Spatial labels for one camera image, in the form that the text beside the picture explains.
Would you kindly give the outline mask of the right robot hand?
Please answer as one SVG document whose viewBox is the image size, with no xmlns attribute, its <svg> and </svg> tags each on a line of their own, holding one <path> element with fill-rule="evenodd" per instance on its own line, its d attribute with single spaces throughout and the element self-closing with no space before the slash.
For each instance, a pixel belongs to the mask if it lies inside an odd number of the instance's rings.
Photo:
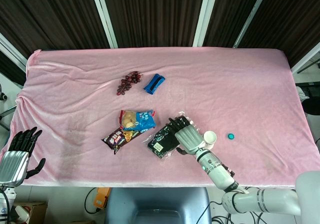
<svg viewBox="0 0 320 224">
<path fill-rule="evenodd" d="M 166 125 L 169 131 L 174 134 L 180 144 L 180 153 L 195 155 L 196 152 L 205 146 L 202 135 L 193 124 L 184 116 L 169 118 Z"/>
</svg>

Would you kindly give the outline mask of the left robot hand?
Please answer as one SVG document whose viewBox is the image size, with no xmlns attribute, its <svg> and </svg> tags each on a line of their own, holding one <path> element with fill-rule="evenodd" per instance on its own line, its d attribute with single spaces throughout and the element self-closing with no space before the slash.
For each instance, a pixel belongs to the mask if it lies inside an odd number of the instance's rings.
<svg viewBox="0 0 320 224">
<path fill-rule="evenodd" d="M 30 158 L 42 132 L 37 127 L 33 127 L 30 130 L 20 131 L 13 137 L 0 161 L 1 187 L 18 187 L 24 180 L 37 175 L 43 169 L 46 163 L 45 158 L 42 158 L 34 169 L 28 170 Z"/>
</svg>

